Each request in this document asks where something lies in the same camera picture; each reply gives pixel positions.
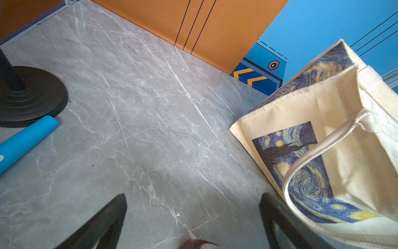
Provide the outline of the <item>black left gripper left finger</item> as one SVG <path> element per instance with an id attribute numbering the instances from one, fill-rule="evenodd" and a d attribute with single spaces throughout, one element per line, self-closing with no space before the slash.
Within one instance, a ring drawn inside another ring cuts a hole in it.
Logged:
<path id="1" fill-rule="evenodd" d="M 119 194 L 57 248 L 115 249 L 121 235 L 126 211 L 126 196 Z"/>

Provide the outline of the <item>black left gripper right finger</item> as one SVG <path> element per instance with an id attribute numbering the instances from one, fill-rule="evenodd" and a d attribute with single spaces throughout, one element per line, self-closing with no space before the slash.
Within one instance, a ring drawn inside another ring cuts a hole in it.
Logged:
<path id="1" fill-rule="evenodd" d="M 296 249 L 331 249 L 332 246 L 309 229 L 282 201 L 269 193 L 262 194 L 259 204 L 263 226 L 271 249 L 281 249 L 276 227 Z"/>

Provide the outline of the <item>starry night canvas tote bag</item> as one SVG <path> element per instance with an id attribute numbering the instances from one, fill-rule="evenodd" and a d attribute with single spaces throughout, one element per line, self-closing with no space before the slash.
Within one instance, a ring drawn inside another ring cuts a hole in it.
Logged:
<path id="1" fill-rule="evenodd" d="M 398 246 L 398 96 L 338 40 L 230 126 L 306 227 Z"/>

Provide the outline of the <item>dark red soap bottle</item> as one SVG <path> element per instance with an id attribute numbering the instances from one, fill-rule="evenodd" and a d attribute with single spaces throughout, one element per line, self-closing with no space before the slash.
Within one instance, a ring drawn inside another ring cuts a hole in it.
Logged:
<path id="1" fill-rule="evenodd" d="M 220 249 L 220 247 L 205 240 L 189 239 L 180 247 L 180 249 Z"/>

